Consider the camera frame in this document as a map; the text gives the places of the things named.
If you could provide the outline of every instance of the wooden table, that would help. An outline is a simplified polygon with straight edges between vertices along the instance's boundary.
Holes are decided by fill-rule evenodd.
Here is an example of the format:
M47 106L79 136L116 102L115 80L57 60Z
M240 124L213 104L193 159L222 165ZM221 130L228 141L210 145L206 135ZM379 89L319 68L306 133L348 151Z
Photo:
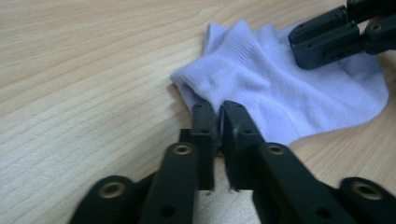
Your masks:
M154 172L191 117L170 74L200 56L210 21L283 28L344 4L289 1L0 1L0 223L66 223L97 180ZM321 181L396 194L396 54L372 121L290 147ZM258 223L251 192L201 193L199 223Z

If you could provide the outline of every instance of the wood grain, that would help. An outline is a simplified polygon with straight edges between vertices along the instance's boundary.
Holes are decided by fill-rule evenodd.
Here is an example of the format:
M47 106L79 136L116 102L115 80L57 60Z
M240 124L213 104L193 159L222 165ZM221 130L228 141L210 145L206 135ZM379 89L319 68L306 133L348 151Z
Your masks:
M0 1L0 223L66 223L108 175L139 180L190 126L170 74L198 58L211 21L283 28L344 1ZM389 103L372 121L291 148L336 186L396 193L396 54L379 55ZM250 192L201 193L199 223L259 223Z

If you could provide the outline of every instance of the white sock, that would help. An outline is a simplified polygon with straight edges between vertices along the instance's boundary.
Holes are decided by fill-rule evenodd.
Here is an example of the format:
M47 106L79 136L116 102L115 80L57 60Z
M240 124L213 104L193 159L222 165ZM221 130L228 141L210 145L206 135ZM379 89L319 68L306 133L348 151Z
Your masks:
M171 79L189 108L204 99L218 111L235 101L266 141L284 145L362 124L383 109L389 94L376 56L363 52L304 70L291 53L292 28L252 32L245 21L230 29L210 23L202 57Z

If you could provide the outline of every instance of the light wood surface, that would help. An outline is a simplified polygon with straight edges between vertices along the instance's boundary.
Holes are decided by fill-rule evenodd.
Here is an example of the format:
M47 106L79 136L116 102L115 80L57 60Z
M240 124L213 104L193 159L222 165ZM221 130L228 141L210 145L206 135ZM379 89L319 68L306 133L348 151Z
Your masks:
M283 28L344 4L289 1L0 1L0 223L66 223L108 175L154 172L191 117L169 79L210 21ZM396 54L379 55L389 103L372 121L290 147L321 181L361 176L396 194ZM198 223L259 223L250 192L200 194Z

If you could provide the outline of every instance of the table surface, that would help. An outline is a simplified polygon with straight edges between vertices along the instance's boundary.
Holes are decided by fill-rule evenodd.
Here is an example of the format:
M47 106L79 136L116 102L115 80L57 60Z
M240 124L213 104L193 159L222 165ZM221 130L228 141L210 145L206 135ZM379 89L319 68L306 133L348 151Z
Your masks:
M158 169L191 117L172 72L202 51L211 21L283 28L343 5L289 1L0 1L0 223L66 223L97 180ZM396 54L379 116L290 145L319 180L374 180L396 194ZM259 223L251 192L200 193L198 223Z

